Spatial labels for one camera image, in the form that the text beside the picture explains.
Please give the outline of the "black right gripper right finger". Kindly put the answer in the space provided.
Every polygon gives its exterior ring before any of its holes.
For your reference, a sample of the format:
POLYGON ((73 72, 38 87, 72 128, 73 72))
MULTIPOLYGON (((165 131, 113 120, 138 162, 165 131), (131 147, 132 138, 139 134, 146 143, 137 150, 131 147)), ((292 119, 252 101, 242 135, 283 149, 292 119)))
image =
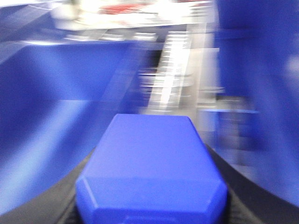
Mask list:
POLYGON ((297 224, 299 208, 243 176, 207 149, 229 189, 229 224, 297 224))

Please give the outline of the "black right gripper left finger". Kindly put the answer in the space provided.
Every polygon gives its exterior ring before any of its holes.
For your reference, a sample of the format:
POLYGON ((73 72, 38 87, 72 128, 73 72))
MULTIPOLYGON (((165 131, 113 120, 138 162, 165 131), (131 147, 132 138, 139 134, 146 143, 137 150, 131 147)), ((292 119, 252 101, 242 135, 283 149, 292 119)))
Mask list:
POLYGON ((90 152, 70 173, 32 200, 0 216, 2 224, 81 224, 75 183, 90 152))

